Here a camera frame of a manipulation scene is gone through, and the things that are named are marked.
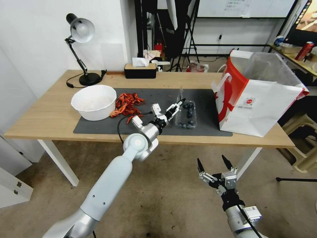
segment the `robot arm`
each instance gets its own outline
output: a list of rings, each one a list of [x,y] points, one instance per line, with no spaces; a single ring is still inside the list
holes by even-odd
[[[228,216],[228,224],[234,237],[267,238],[258,231],[255,230],[257,234],[253,231],[251,224],[253,226],[261,219],[262,215],[256,206],[245,207],[236,190],[237,169],[224,156],[222,159],[229,171],[213,175],[206,173],[200,160],[197,159],[199,178],[210,187],[215,188],[217,194],[222,198],[224,202],[222,208]]]
[[[145,160],[158,146],[157,136],[179,111],[182,99],[172,104],[165,114],[158,104],[151,107],[155,120],[143,126],[142,120],[135,116],[132,123],[139,133],[129,135],[123,144],[124,153],[114,158],[98,181],[88,193],[85,201],[73,215],[55,223],[43,238],[86,238],[95,229],[104,213],[112,204],[132,171],[132,161]]]

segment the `lamp shade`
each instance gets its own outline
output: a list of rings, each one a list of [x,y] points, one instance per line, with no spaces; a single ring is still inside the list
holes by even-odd
[[[79,43],[86,43],[93,38],[95,26],[85,18],[78,18],[76,15],[69,13],[66,20],[70,24],[70,33],[73,39]]]

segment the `white bowl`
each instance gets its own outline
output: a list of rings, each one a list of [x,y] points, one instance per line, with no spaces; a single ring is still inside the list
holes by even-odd
[[[99,121],[115,110],[116,99],[117,93],[112,87],[93,85],[75,93],[70,104],[86,120]]]

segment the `red crayfish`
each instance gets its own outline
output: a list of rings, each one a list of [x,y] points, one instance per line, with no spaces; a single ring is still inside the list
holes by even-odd
[[[110,113],[110,117],[114,118],[118,116],[119,114],[123,114],[125,116],[132,115],[132,114],[139,114],[141,113],[137,108],[134,107],[134,105],[141,105],[141,102],[144,102],[145,100],[142,98],[139,98],[136,93],[122,93],[116,100],[116,109]],[[130,116],[128,118],[127,124],[134,116]]]

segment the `paper bag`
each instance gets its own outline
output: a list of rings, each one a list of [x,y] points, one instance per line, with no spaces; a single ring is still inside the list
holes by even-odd
[[[278,56],[257,53],[252,60],[251,55],[251,52],[232,51],[223,65],[220,83],[212,87],[220,130],[263,137],[296,99],[308,94],[308,90]],[[259,64],[256,60],[263,57],[273,60]],[[241,71],[262,80],[246,78]]]

